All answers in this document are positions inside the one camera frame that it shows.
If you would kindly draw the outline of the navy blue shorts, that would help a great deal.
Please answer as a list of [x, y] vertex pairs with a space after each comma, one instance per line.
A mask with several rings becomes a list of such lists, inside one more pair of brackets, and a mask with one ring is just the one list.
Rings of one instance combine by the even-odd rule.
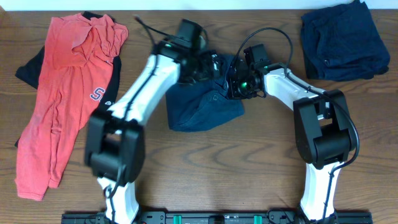
[[244, 114], [240, 100], [228, 98], [227, 69], [233, 56], [221, 59], [221, 78], [194, 85], [175, 84], [165, 94], [169, 129], [185, 133], [207, 131]]

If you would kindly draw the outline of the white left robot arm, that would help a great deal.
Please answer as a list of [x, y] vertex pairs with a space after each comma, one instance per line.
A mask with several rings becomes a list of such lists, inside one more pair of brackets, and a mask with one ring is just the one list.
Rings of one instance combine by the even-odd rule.
[[130, 89], [106, 111], [96, 109], [88, 122], [85, 164], [103, 189], [106, 223], [134, 223], [139, 213], [135, 181], [146, 156], [144, 128], [161, 98], [175, 84], [194, 85], [220, 75], [214, 50], [162, 40]]

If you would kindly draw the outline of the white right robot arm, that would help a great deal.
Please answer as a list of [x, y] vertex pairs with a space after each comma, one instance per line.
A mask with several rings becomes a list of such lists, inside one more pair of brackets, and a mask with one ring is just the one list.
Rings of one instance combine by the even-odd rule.
[[344, 94], [325, 91], [296, 77], [283, 63], [233, 63], [228, 71], [232, 99], [250, 99], [263, 92], [294, 114], [295, 143], [306, 163], [305, 187], [298, 221], [337, 223], [333, 205], [338, 176], [359, 152], [358, 131]]

